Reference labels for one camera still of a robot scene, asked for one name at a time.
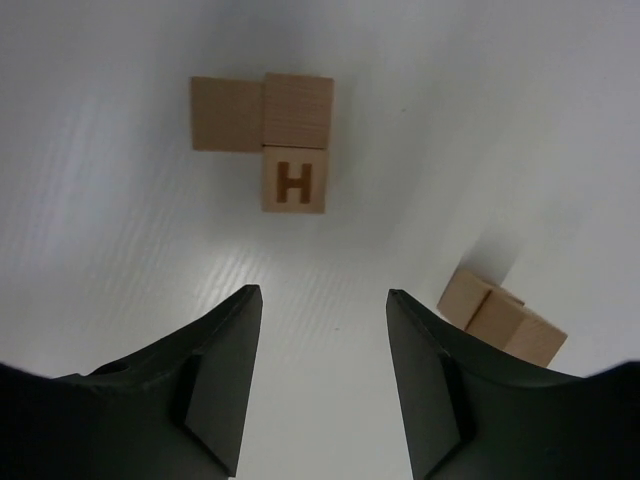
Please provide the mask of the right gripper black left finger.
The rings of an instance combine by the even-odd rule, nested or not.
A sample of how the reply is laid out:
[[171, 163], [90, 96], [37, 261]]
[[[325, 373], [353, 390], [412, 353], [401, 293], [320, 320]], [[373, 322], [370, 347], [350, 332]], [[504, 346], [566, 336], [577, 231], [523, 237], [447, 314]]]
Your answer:
[[261, 314], [260, 288], [246, 285], [90, 374], [46, 378], [3, 366], [2, 477], [234, 477]]

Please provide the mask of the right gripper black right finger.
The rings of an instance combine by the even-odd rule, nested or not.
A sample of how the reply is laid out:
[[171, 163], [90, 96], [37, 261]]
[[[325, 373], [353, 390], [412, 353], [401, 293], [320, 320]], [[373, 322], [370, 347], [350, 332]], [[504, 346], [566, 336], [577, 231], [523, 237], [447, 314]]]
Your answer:
[[402, 290], [386, 303], [416, 479], [635, 479], [639, 365], [576, 377], [529, 364]]

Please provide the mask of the wooden cube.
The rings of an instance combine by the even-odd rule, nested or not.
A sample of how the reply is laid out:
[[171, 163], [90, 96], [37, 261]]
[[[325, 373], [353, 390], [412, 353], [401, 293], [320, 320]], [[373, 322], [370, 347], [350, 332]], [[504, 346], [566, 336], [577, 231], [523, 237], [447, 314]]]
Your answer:
[[546, 368], [568, 335], [516, 299], [492, 291], [466, 328], [469, 335], [530, 364]]

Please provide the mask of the small wooden cube block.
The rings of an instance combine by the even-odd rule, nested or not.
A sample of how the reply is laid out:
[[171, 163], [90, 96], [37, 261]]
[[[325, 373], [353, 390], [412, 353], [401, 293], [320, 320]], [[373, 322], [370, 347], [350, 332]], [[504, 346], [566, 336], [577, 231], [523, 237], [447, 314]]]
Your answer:
[[467, 269], [457, 269], [445, 287], [437, 308], [452, 325], [465, 330], [491, 293], [498, 293], [519, 305], [524, 302], [500, 285]]

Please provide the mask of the wooden block letter H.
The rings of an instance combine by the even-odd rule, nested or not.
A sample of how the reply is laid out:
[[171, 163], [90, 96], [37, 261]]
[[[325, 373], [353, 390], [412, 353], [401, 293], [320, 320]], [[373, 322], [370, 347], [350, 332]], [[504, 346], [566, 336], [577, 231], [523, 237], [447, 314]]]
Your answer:
[[262, 156], [262, 210], [323, 214], [328, 170], [327, 150], [265, 147]]

